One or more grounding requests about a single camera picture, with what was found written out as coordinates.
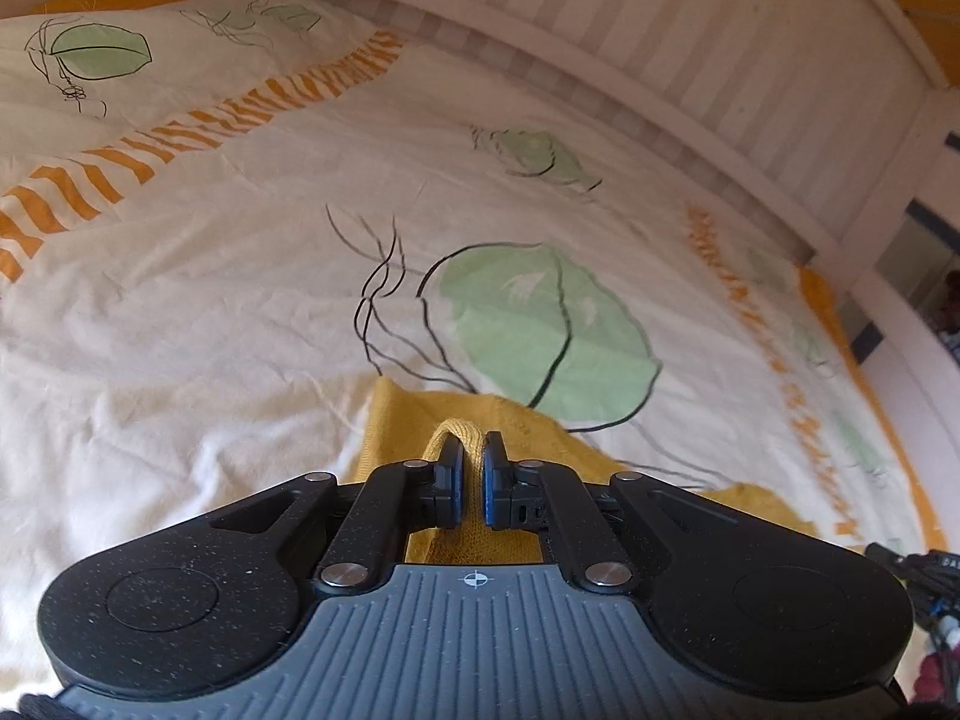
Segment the yellow knitted garment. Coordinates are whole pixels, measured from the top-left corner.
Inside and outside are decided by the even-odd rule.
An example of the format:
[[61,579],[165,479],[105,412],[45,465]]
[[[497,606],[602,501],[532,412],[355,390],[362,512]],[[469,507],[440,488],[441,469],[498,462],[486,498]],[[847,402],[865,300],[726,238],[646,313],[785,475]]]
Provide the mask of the yellow knitted garment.
[[530,564],[542,559],[539,538],[527,532],[495,532],[483,523],[483,436],[501,434],[512,460],[556,461],[586,483],[605,483],[625,468],[570,436],[558,422],[516,401],[494,395],[410,392],[383,377],[376,382],[363,444],[350,479],[363,481],[376,468],[404,460],[436,460],[446,437],[467,450],[466,520],[452,530],[428,528],[410,536],[405,559],[413,564]]

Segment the dark red cloth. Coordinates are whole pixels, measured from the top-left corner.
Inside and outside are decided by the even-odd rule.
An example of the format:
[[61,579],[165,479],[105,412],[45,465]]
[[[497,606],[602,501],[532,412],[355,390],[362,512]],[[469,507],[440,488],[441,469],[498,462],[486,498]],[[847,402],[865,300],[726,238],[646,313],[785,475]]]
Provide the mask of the dark red cloth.
[[934,652],[924,656],[913,684],[913,702],[958,706],[958,655]]

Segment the white leaf-print duvet cover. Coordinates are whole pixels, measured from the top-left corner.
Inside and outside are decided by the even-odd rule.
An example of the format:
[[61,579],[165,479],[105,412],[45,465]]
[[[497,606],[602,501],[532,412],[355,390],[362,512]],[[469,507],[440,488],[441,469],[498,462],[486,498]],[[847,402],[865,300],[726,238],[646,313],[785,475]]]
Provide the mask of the white leaf-print duvet cover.
[[425,438],[384,394],[833,543],[939,539],[823,284],[620,133],[317,0],[2,25],[2,694],[72,562]]

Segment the white wooden bed frame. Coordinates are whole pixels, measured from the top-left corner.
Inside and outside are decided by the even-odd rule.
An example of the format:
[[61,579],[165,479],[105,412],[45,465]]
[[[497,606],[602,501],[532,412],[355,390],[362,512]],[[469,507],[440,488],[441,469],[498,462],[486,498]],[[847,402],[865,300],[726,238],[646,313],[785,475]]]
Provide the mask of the white wooden bed frame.
[[2,26],[2,280],[102,254],[172,156],[329,99],[299,72],[345,16],[410,34],[405,73],[449,93],[431,169],[378,146],[317,216],[373,285],[374,359],[466,388],[443,278],[556,242],[623,289],[661,397],[758,408],[841,377],[776,251],[861,284],[946,130],[957,71],[895,2],[68,0]]

